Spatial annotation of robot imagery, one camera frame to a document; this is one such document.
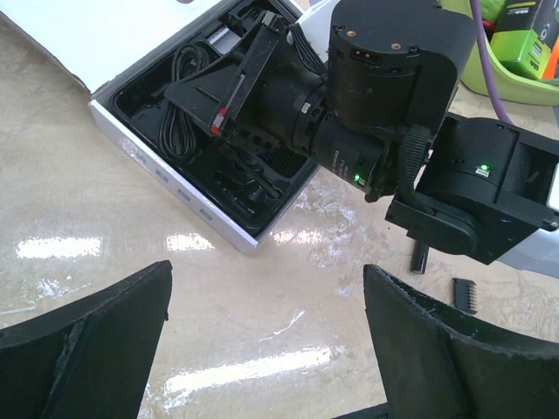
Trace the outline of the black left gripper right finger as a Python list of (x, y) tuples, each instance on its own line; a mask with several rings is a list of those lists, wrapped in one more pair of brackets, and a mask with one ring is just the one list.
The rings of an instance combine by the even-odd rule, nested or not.
[(370, 335), (392, 418), (556, 418), (558, 346), (461, 312), (374, 264)]

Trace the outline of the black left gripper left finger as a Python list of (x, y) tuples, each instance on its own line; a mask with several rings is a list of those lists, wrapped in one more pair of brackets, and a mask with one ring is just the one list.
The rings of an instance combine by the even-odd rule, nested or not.
[(169, 318), (170, 261), (1, 331), (3, 418), (135, 418)]

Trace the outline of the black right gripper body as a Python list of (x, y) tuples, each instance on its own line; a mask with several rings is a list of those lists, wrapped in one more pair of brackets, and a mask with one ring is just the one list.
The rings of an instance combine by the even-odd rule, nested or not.
[(194, 75), (170, 84), (165, 98), (206, 132), (241, 130), (263, 139), (301, 133), (301, 62), (294, 24), (265, 11), (231, 51)]

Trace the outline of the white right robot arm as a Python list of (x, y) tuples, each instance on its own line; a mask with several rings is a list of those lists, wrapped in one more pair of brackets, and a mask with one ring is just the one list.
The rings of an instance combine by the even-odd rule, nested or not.
[(166, 98), (240, 148), (278, 145), (361, 190), (432, 249), (558, 274), (558, 143), (449, 107), (474, 21), (434, 1), (325, 1), (263, 13)]

